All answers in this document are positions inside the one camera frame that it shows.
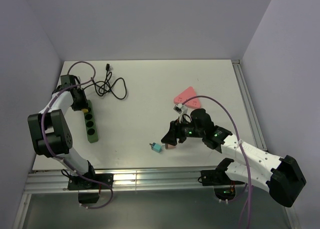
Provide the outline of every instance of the red triangular power strip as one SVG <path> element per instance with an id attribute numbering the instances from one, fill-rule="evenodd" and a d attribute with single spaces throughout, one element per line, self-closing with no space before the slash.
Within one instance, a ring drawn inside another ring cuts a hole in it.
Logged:
<path id="1" fill-rule="evenodd" d="M 183 103 L 187 99 L 192 98 L 192 97 L 194 97 L 196 95 L 197 94 L 196 94 L 194 88 L 192 86 L 189 86 L 185 91 L 183 91 L 181 94 L 176 96 L 173 99 L 173 102 L 174 102 L 174 104 Z M 193 108 L 193 109 L 201 108 L 201 103 L 200 103 L 198 98 L 195 98 L 193 100 L 188 101 L 185 105 L 188 108 Z"/>

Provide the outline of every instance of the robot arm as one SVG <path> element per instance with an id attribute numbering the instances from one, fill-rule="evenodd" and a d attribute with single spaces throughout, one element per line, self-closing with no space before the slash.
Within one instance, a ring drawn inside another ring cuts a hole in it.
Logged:
<path id="1" fill-rule="evenodd" d="M 76 77 L 74 75 L 63 75 L 60 77 L 61 85 L 52 93 L 51 101 L 64 88 L 71 85 L 76 85 Z M 53 157 L 47 149 L 41 131 L 41 118 L 48 105 L 37 114 L 32 114 L 28 117 L 28 125 L 31 134 L 34 151 L 37 155 L 45 155 L 47 158 L 54 158 L 62 163 L 72 176 L 77 176 L 65 163 L 72 165 L 78 173 L 86 178 L 93 179 L 95 170 L 89 161 L 82 158 L 73 148 L 73 139 L 71 132 L 65 120 L 64 114 L 71 107 L 74 111 L 88 112 L 88 101 L 84 90 L 80 87 L 71 88 L 63 92 L 59 98 L 51 106 L 50 110 L 45 115 L 44 127 L 45 134 L 53 152 L 63 160 Z"/>
<path id="2" fill-rule="evenodd" d="M 174 109 L 180 113 L 180 117 L 171 121 L 170 129 L 162 138 L 162 143 L 176 146 L 177 140 L 183 143 L 189 137 L 202 138 L 203 143 L 210 149 L 231 157 L 225 158 L 217 166 L 215 176 L 207 178 L 207 182 L 211 180 L 211 183 L 214 183 L 216 179 L 221 178 L 248 182 L 248 171 L 240 149 L 241 144 L 250 166 L 252 185 L 269 192 L 275 201 L 285 207 L 293 205 L 306 184 L 306 179 L 293 157 L 287 155 L 282 158 L 244 141 L 238 141 L 229 130 L 215 125 L 203 108 L 191 112 L 190 122 L 184 120 L 182 115 L 186 113 L 184 106 L 176 106 Z"/>

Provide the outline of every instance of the gray wall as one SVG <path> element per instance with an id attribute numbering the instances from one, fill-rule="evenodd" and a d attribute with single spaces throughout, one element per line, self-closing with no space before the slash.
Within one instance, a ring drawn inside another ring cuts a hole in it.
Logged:
<path id="1" fill-rule="evenodd" d="M 64 60 L 240 59 L 270 0 L 27 0 Z"/>
<path id="2" fill-rule="evenodd" d="M 27 117 L 48 102 L 61 61 L 25 0 L 0 0 L 0 228 L 13 225 L 35 157 Z"/>
<path id="3" fill-rule="evenodd" d="M 307 185 L 294 206 L 319 228 L 320 0 L 272 0 L 243 57 L 268 149 L 295 157 Z"/>

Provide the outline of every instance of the metal frame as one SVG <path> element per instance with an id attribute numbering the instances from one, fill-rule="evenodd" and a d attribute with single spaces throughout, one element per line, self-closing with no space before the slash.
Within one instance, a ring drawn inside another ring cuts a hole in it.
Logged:
<path id="1" fill-rule="evenodd" d="M 255 145 L 259 149 L 267 151 L 257 115 L 241 70 L 240 60 L 233 60 L 232 65 L 239 84 Z M 202 184 L 197 181 L 198 177 L 201 175 L 200 171 L 212 170 L 215 168 L 215 166 L 202 166 L 115 170 L 103 169 L 96 170 L 96 173 L 113 173 L 114 182 L 112 189 L 114 191 L 178 190 L 204 188 Z M 21 229 L 23 227 L 32 194 L 88 192 L 88 190 L 68 191 L 67 187 L 68 178 L 63 176 L 58 170 L 35 171 L 34 173 L 29 173 L 13 228 Z M 300 229 L 301 227 L 294 208 L 285 208 L 285 211 L 288 215 L 291 227 L 293 229 Z"/>

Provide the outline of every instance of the black power cord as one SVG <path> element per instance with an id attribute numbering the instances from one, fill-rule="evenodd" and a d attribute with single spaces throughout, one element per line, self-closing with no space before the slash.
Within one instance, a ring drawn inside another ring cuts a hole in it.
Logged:
<path id="1" fill-rule="evenodd" d="M 88 87 L 94 86 L 95 92 L 99 97 L 103 97 L 105 94 L 107 93 L 112 93 L 114 95 L 115 98 L 119 99 L 119 100 L 124 100 L 127 97 L 127 86 L 126 86 L 126 81 L 125 79 L 123 79 L 123 77 L 119 77 L 117 78 L 113 84 L 110 84 L 110 79 L 112 77 L 112 71 L 110 71 L 110 64 L 107 63 L 105 66 L 105 70 L 106 70 L 106 75 L 105 75 L 105 79 L 104 80 L 99 80 L 97 82 L 95 82 L 94 80 L 92 80 L 92 84 L 86 86 L 85 88 L 83 88 L 84 90 L 87 89 Z M 123 81 L 123 86 L 124 86 L 124 91 L 125 94 L 123 97 L 118 97 L 114 91 L 113 91 L 113 87 L 115 86 L 115 84 L 119 81 L 122 80 Z"/>

